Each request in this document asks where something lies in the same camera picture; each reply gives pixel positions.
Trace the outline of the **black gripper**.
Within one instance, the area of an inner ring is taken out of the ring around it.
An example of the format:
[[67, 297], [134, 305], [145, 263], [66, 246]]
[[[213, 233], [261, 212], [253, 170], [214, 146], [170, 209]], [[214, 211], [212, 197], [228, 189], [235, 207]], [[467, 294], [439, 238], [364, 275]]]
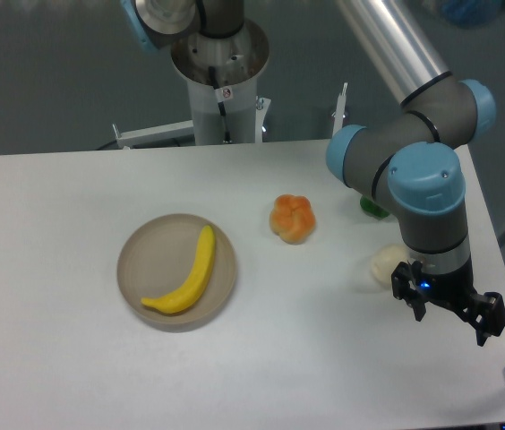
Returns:
[[505, 328], [503, 297], [497, 292], [476, 293], [471, 258], [445, 274], [429, 274], [423, 268], [419, 261], [400, 262], [391, 274], [393, 296], [406, 302], [417, 322], [423, 320], [429, 302], [468, 323], [475, 330], [479, 347], [490, 337], [500, 337]]

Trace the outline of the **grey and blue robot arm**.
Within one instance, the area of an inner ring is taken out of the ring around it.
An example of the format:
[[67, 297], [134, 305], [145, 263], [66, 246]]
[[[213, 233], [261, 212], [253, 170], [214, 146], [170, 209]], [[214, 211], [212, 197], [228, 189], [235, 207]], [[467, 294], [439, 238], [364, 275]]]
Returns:
[[[252, 142], [255, 81], [270, 50], [240, 1], [125, 1], [144, 47], [170, 47], [176, 70], [197, 87], [190, 98], [199, 144]], [[456, 148], [488, 130], [496, 107], [480, 82], [460, 81], [400, 1], [341, 1], [347, 20], [402, 109], [377, 129], [342, 126], [326, 151], [329, 171], [393, 214], [409, 257], [391, 276], [396, 299], [416, 320], [427, 304], [456, 314], [483, 345], [505, 328], [499, 293], [475, 290], [466, 183]]]

